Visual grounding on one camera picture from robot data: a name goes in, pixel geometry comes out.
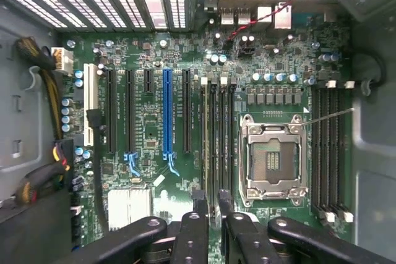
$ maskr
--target white pci slot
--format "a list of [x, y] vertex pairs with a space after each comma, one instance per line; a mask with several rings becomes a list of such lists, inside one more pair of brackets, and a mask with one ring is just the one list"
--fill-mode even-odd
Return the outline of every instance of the white pci slot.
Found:
[[89, 128], [87, 111], [98, 108], [98, 67], [84, 64], [84, 146], [93, 146], [93, 131]]

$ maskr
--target green circuit board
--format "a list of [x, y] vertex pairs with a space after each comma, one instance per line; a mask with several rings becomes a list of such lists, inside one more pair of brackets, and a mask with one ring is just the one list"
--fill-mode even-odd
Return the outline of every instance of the green circuit board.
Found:
[[[222, 36], [218, 42], [215, 41], [217, 32]], [[295, 14], [290, 31], [247, 33], [246, 35], [255, 38], [253, 54], [241, 50], [239, 41], [243, 33], [235, 39], [231, 48], [224, 49], [223, 44], [228, 34], [229, 31], [222, 28], [207, 28], [200, 33], [184, 35], [67, 33], [62, 36], [64, 47], [74, 52], [75, 70], [83, 70], [84, 64], [103, 63], [106, 66], [105, 74], [98, 77], [97, 92], [98, 107], [103, 111], [103, 125], [109, 124], [106, 118], [110, 116], [109, 109], [112, 109], [113, 119], [110, 124], [113, 125], [113, 134], [105, 133], [102, 145], [101, 176], [105, 210], [108, 211], [108, 193], [111, 190], [131, 187], [149, 189], [152, 197], [150, 214], [161, 216], [167, 221], [180, 220], [183, 214], [192, 210], [193, 189], [214, 191], [210, 186], [208, 188], [206, 181], [209, 169], [204, 167], [205, 157], [202, 156], [202, 150], [209, 145], [215, 152], [212, 153], [215, 164], [219, 164], [222, 155], [228, 155], [229, 152], [235, 156], [221, 164], [224, 164], [227, 172], [234, 171], [234, 179], [228, 181], [227, 185], [233, 188], [236, 211], [253, 213], [261, 223], [282, 215], [315, 228], [323, 228], [311, 208], [311, 126], [306, 128], [307, 152], [304, 162], [309, 190], [299, 205], [293, 205], [289, 199], [255, 200], [248, 207], [242, 203], [238, 187], [238, 135], [241, 119], [246, 114], [250, 114], [255, 122], [263, 123], [289, 123], [295, 115], [299, 115], [304, 122], [312, 119], [312, 90], [304, 81], [312, 77], [318, 79], [320, 75], [327, 77], [324, 80], [331, 80], [333, 74], [336, 75], [334, 80], [349, 79], [350, 62], [344, 54], [350, 40], [348, 22], [325, 23], [321, 15]], [[288, 34], [292, 34], [293, 39], [284, 42]], [[68, 40], [75, 41], [75, 48], [67, 47]], [[312, 46], [315, 42], [319, 42], [320, 47]], [[97, 56], [93, 48], [98, 48], [101, 56]], [[280, 52], [274, 54], [273, 48], [279, 48]], [[340, 59], [333, 63], [321, 61], [318, 58], [324, 53], [338, 53]], [[213, 54], [225, 55], [226, 62], [213, 65], [210, 63]], [[178, 174], [172, 173], [168, 160], [164, 160], [166, 115], [163, 105], [166, 69], [170, 69], [172, 74], [170, 134], [172, 160]], [[284, 80], [276, 82], [272, 78], [272, 81], [264, 83], [262, 78], [265, 74], [272, 74], [274, 77], [283, 74]], [[297, 81], [288, 81], [291, 74], [297, 75]], [[113, 91], [109, 89], [110, 75]], [[184, 87], [186, 76], [189, 82], [188, 93], [185, 93]], [[208, 93], [204, 95], [202, 86], [206, 80]], [[81, 145], [84, 137], [84, 105], [82, 99], [77, 98], [76, 94], [81, 90], [74, 86], [74, 82], [75, 78], [65, 79], [64, 97], [74, 99], [73, 128], [65, 137], [74, 137], [75, 142], [78, 140], [77, 144]], [[221, 99], [222, 88], [229, 90], [231, 83], [235, 87], [232, 99], [231, 96]], [[217, 89], [214, 99], [212, 98], [215, 102], [213, 112], [209, 114], [203, 104], [209, 106], [209, 88], [213, 85]], [[109, 92], [113, 92], [110, 102]], [[189, 98], [187, 111], [186, 94]], [[347, 95], [345, 106], [350, 102]], [[350, 121], [350, 116], [346, 115], [346, 129], [340, 136], [345, 144], [343, 158], [346, 165], [343, 171], [346, 181], [350, 172]], [[225, 131], [221, 128], [222, 123], [225, 123]], [[209, 137], [209, 143], [204, 142], [203, 137]], [[84, 150], [90, 149], [83, 145], [81, 147]], [[124, 160], [124, 154], [131, 153], [136, 153], [134, 170], [137, 174], [131, 172], [129, 159]], [[84, 206], [82, 245], [103, 235], [95, 216], [92, 170], [86, 167], [87, 162], [88, 160], [77, 157], [75, 163], [75, 174], [85, 178], [84, 189], [79, 192]], [[214, 178], [219, 180], [222, 178], [221, 173], [218, 173], [218, 168], [216, 170]], [[351, 207], [351, 189], [347, 186], [344, 189], [344, 203]], [[336, 219], [329, 226], [342, 239], [351, 240], [352, 224]], [[218, 220], [213, 220], [210, 229], [210, 263], [222, 261], [219, 228]]]

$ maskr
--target chipset heatsink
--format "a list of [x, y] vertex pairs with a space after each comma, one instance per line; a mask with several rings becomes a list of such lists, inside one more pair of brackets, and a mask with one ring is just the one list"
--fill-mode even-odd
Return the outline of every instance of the chipset heatsink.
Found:
[[239, 193], [244, 206], [254, 200], [290, 199], [300, 205], [308, 192], [306, 131], [302, 118], [290, 123], [256, 123], [242, 118], [239, 132]]
[[150, 189], [121, 189], [108, 193], [109, 229], [125, 227], [152, 215], [152, 192]]

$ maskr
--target cpu socket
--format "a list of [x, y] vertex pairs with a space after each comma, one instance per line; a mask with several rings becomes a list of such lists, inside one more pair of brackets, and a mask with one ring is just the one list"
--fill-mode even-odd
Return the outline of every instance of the cpu socket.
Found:
[[302, 118], [290, 123], [256, 123], [250, 114], [239, 131], [239, 192], [245, 207], [253, 200], [290, 199], [300, 205], [308, 192], [306, 131]]

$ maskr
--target motherboard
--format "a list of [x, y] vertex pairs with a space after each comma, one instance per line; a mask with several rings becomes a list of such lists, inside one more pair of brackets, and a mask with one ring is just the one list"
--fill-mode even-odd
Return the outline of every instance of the motherboard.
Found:
[[209, 263], [221, 263], [217, 192], [261, 223], [287, 216], [351, 240], [350, 26], [293, 14], [291, 30], [65, 33], [64, 136], [74, 139], [81, 245], [103, 236], [94, 207], [93, 135], [109, 229], [155, 215], [180, 221], [204, 189]]

